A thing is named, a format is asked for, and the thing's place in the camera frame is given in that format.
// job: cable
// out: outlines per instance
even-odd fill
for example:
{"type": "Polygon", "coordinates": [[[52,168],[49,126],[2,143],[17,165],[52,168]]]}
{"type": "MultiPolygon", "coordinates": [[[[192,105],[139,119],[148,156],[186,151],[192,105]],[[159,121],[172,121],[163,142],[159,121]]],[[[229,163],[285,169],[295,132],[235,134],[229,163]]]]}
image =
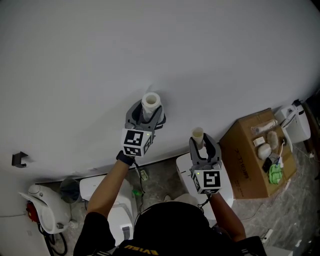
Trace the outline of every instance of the cable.
{"type": "Polygon", "coordinates": [[[262,204],[260,204],[258,210],[255,212],[255,214],[254,214],[252,217],[240,219],[240,221],[248,221],[248,220],[253,219],[253,218],[257,215],[257,213],[260,211],[260,209],[261,209],[262,206],[264,206],[266,209],[271,208],[271,207],[274,205],[275,201],[277,200],[278,196],[279,196],[279,195],[282,195],[282,193],[283,193],[284,191],[282,191],[282,192],[280,192],[279,194],[276,195],[275,199],[273,200],[273,202],[272,202],[272,204],[271,204],[270,206],[266,206],[264,203],[262,203],[262,204]]]}
{"type": "Polygon", "coordinates": [[[283,142],[281,144],[281,151],[280,151],[279,157],[281,157],[282,151],[284,150],[284,144],[285,144],[285,140],[283,140],[283,142]]]}
{"type": "Polygon", "coordinates": [[[17,215],[3,215],[3,216],[0,216],[0,218],[10,218],[10,217],[23,216],[23,215],[26,215],[26,214],[23,213],[23,214],[17,214],[17,215]]]}
{"type": "Polygon", "coordinates": [[[300,151],[302,154],[304,154],[307,158],[309,158],[309,159],[311,159],[311,160],[313,159],[314,161],[320,163],[319,160],[315,159],[314,157],[308,156],[305,152],[303,152],[303,151],[302,151],[300,148],[298,148],[296,145],[292,144],[292,146],[294,146],[297,150],[299,150],[299,151],[300,151]]]}
{"type": "Polygon", "coordinates": [[[142,205],[144,204],[144,195],[145,195],[146,192],[144,191],[144,188],[143,188],[143,186],[142,186],[142,175],[141,175],[140,167],[139,167],[139,165],[137,164],[137,162],[136,162],[135,159],[133,160],[133,163],[134,163],[136,169],[138,170],[139,178],[140,178],[140,186],[141,186],[141,190],[142,190],[141,204],[140,204],[140,207],[139,207],[139,210],[138,210],[138,214],[137,214],[137,216],[136,216],[136,218],[135,218],[135,221],[134,221],[134,226],[136,226],[137,219],[138,219],[138,217],[139,217],[139,216],[141,215],[141,213],[142,213],[142,205]]]}
{"type": "Polygon", "coordinates": [[[49,250],[49,253],[51,256],[54,256],[53,252],[59,256],[65,256],[68,252],[68,247],[67,247],[67,242],[66,242],[66,239],[64,237],[64,235],[62,233],[59,233],[59,235],[61,236],[61,239],[62,239],[62,242],[63,242],[63,245],[64,245],[64,251],[62,253],[59,253],[55,250],[55,248],[53,248],[51,245],[55,245],[56,244],[56,241],[55,241],[55,237],[53,234],[48,234],[44,228],[41,226],[40,223],[38,223],[38,230],[39,232],[44,236],[44,240],[45,240],[45,243],[48,247],[48,250],[49,250]]]}
{"type": "Polygon", "coordinates": [[[198,208],[202,211],[202,213],[205,212],[204,209],[203,209],[203,207],[210,201],[211,194],[207,194],[207,197],[208,197],[208,199],[205,200],[204,203],[201,203],[201,204],[198,203],[198,208]]]}

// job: gray floor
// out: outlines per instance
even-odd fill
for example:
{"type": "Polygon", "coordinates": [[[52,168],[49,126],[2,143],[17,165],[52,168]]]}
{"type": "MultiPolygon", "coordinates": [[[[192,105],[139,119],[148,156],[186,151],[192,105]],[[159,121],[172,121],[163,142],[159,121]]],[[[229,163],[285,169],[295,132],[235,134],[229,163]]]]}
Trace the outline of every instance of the gray floor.
{"type": "MultiPolygon", "coordinates": [[[[303,143],[297,146],[305,151],[303,143]]],[[[310,246],[309,241],[319,228],[317,210],[320,209],[320,186],[319,181],[315,181],[319,165],[296,148],[293,153],[297,173],[292,177],[287,189],[283,188],[267,199],[235,200],[232,209],[242,220],[248,237],[262,236],[268,229],[273,229],[265,246],[291,250],[298,256],[310,246]],[[296,247],[299,240],[302,241],[299,247],[296,247]]],[[[143,169],[149,176],[148,181],[143,182],[146,192],[143,209],[162,202],[166,194],[174,199],[185,193],[177,174],[175,159],[152,164],[143,169]]],[[[134,170],[128,173],[126,179],[135,189],[140,190],[139,178],[134,170]]],[[[137,197],[136,201],[139,207],[140,197],[137,197]]],[[[71,210],[72,218],[79,222],[79,227],[63,232],[68,244],[68,256],[73,255],[86,215],[83,202],[72,205],[71,210]]]]}

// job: wall hook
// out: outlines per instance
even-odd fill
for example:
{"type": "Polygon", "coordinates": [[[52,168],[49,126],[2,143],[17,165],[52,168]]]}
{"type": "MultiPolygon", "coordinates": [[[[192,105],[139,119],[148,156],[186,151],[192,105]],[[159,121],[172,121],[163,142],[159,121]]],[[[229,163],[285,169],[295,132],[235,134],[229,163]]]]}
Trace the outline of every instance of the wall hook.
{"type": "Polygon", "coordinates": [[[26,153],[20,152],[18,154],[12,155],[12,166],[18,167],[18,168],[25,168],[27,167],[26,163],[21,164],[21,159],[24,157],[27,157],[28,155],[26,153]]]}

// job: wristband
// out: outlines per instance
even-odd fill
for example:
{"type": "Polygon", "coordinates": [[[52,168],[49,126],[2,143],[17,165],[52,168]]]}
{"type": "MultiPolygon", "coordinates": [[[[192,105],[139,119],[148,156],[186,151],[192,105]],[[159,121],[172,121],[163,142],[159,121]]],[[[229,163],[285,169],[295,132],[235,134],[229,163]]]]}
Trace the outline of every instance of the wristband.
{"type": "Polygon", "coordinates": [[[119,152],[119,154],[116,156],[115,159],[120,160],[121,162],[123,162],[129,166],[132,166],[132,164],[135,161],[135,159],[133,157],[125,155],[122,150],[119,152]]]}

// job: white cup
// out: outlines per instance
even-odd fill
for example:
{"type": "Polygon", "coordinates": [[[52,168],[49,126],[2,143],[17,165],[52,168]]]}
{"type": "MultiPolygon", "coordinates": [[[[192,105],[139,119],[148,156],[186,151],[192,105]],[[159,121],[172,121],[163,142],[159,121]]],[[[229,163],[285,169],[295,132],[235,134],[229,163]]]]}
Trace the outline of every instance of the white cup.
{"type": "Polygon", "coordinates": [[[204,147],[204,129],[196,127],[192,130],[192,138],[195,140],[198,150],[204,147]]]}

